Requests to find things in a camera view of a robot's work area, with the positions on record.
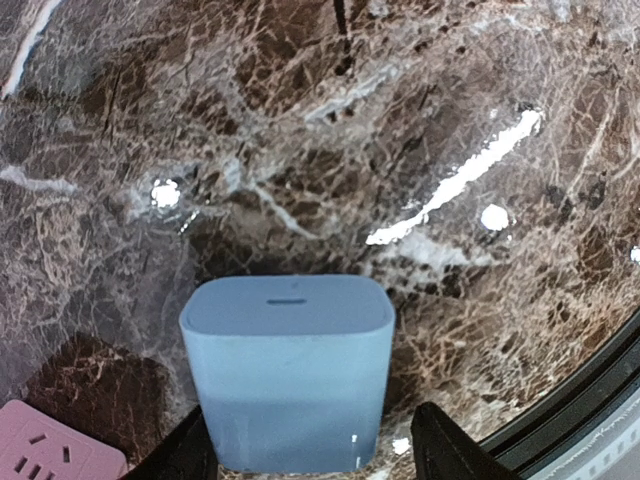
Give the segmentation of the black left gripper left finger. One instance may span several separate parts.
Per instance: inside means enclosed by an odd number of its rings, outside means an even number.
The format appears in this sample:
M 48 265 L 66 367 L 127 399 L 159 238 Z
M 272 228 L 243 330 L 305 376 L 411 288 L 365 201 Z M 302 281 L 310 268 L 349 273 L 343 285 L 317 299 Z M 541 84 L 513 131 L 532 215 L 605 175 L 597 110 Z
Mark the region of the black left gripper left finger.
M 122 480 L 216 480 L 218 460 L 200 406 Z

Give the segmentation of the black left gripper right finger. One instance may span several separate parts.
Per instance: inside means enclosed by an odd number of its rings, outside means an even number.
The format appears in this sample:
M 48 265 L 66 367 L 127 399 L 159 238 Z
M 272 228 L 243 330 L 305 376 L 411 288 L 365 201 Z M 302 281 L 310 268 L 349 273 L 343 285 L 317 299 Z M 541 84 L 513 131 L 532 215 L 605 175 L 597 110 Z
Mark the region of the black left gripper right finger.
M 433 402 L 416 408 L 411 435 L 418 480 L 520 480 Z

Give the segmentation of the small blue charger plug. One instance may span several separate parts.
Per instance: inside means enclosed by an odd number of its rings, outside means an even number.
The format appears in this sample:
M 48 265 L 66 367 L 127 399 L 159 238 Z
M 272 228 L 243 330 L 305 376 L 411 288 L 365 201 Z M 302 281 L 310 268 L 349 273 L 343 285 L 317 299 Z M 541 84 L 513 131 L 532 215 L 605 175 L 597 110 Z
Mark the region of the small blue charger plug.
M 359 275 L 206 282 L 179 325 L 219 462 L 251 473 L 352 472 L 376 452 L 395 310 Z

